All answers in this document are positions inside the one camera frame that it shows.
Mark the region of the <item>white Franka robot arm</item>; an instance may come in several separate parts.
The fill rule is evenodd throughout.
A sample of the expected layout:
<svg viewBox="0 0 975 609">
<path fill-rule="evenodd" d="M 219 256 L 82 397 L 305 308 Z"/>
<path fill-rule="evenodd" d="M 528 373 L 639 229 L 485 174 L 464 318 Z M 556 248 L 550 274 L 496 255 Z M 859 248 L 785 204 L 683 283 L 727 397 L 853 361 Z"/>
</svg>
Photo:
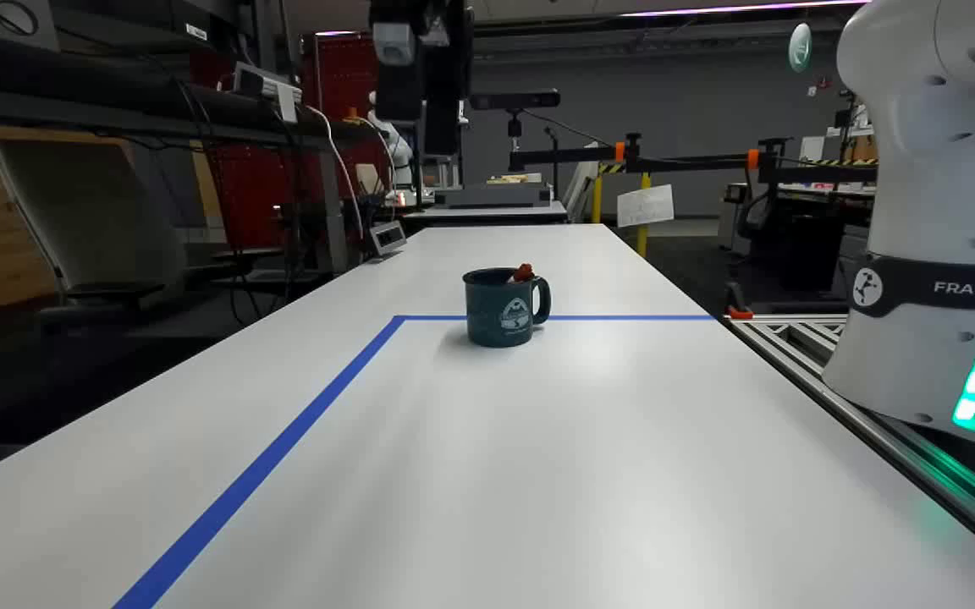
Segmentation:
<svg viewBox="0 0 975 609">
<path fill-rule="evenodd" d="M 975 442 L 975 0 L 869 0 L 838 68 L 875 121 L 877 191 L 823 383 Z"/>
</svg>

